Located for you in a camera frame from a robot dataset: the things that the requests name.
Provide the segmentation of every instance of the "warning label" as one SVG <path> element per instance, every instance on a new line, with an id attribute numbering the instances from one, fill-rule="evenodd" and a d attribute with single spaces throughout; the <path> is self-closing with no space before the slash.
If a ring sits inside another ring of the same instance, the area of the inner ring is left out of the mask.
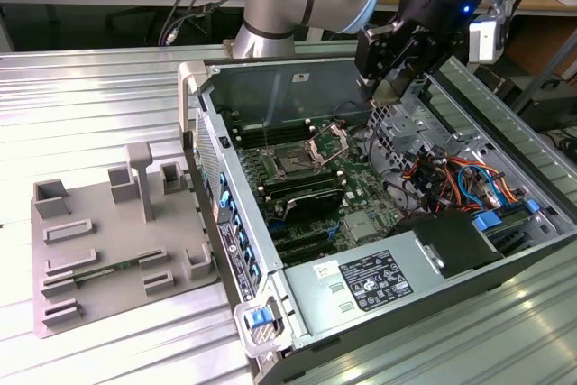
<path id="1" fill-rule="evenodd" d="M 413 293 L 389 250 L 339 266 L 359 308 L 369 311 Z"/>

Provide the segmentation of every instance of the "blue clip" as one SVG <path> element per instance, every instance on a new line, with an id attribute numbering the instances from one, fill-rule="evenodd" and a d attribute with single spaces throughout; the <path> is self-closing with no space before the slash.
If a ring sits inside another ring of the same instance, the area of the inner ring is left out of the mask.
<path id="1" fill-rule="evenodd" d="M 326 234 L 328 234 L 329 239 L 334 238 L 334 236 L 338 232 L 340 226 L 341 226 L 341 222 L 339 221 L 333 227 L 329 227 L 328 229 L 326 229 Z"/>
<path id="2" fill-rule="evenodd" d="M 495 214 L 494 211 L 486 211 L 477 214 L 477 217 L 473 220 L 473 222 L 481 229 L 485 231 L 494 227 L 496 225 L 500 225 L 502 223 L 501 219 Z"/>
<path id="3" fill-rule="evenodd" d="M 527 209 L 531 211 L 531 213 L 536 214 L 541 210 L 541 206 L 532 198 L 529 198 L 527 201 Z"/>
<path id="4" fill-rule="evenodd" d="M 261 282 L 261 270 L 259 270 L 259 265 L 256 263 L 251 267 L 251 274 L 256 284 L 259 284 Z"/>
<path id="5" fill-rule="evenodd" d="M 244 250 L 249 243 L 249 238 L 246 237 L 246 233 L 244 232 L 244 230 L 241 230 L 238 233 L 238 239 L 241 242 L 241 248 Z"/>
<path id="6" fill-rule="evenodd" d="M 230 200 L 231 200 L 231 193 L 229 191 L 225 191 L 223 195 L 220 197 L 220 207 L 222 208 L 227 207 Z"/>
<path id="7" fill-rule="evenodd" d="M 274 317 L 272 316 L 272 312 L 270 308 L 260 308 L 251 312 L 251 315 L 248 316 L 248 323 L 251 329 L 258 328 L 259 326 L 268 325 L 274 322 Z"/>
<path id="8" fill-rule="evenodd" d="M 244 261 L 246 261 L 246 263 L 248 264 L 251 264 L 253 260 L 254 260 L 254 254 L 252 253 L 252 248 L 247 247 L 246 252 L 244 253 Z"/>

